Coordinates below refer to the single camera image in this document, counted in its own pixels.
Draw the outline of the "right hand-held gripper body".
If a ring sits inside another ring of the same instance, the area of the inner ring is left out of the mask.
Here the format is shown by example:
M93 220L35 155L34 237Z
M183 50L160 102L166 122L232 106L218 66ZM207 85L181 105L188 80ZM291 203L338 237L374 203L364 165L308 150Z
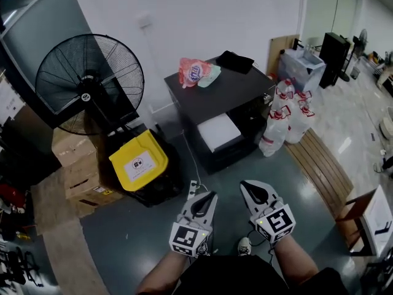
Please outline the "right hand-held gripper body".
M296 221L288 204L273 209L268 214L251 216L255 230L269 243L275 244L293 232Z

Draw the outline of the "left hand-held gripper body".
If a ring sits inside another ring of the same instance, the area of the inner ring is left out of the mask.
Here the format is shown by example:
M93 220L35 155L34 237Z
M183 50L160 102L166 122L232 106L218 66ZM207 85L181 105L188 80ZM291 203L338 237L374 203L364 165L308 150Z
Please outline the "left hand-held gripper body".
M212 226L180 214L173 223L169 246L172 251L188 257L209 256L208 240L212 232Z

